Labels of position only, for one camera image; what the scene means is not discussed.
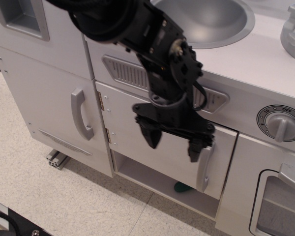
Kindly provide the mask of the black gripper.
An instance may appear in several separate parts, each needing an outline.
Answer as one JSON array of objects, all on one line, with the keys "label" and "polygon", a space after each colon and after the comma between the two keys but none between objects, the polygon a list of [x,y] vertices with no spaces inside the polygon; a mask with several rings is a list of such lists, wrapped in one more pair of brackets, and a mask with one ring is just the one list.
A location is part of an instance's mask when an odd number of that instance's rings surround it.
[{"label": "black gripper", "polygon": [[143,137],[155,149],[166,132],[189,140],[188,155],[197,162],[203,148],[212,145],[215,127],[201,117],[187,101],[186,94],[168,100],[155,93],[149,94],[149,103],[132,106]]}]

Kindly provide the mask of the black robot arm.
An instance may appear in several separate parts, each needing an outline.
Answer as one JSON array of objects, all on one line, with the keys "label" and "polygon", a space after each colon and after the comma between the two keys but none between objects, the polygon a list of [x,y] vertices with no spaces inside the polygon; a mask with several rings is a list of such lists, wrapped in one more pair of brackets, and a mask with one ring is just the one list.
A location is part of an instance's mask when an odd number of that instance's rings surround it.
[{"label": "black robot arm", "polygon": [[189,141],[188,155],[197,162],[213,142],[215,128],[193,104],[193,91],[205,94],[198,83],[202,64],[188,45],[183,30],[148,0],[54,0],[68,12],[75,27],[99,43],[119,44],[134,52],[144,67],[149,103],[135,104],[136,122],[151,148],[163,132]]}]

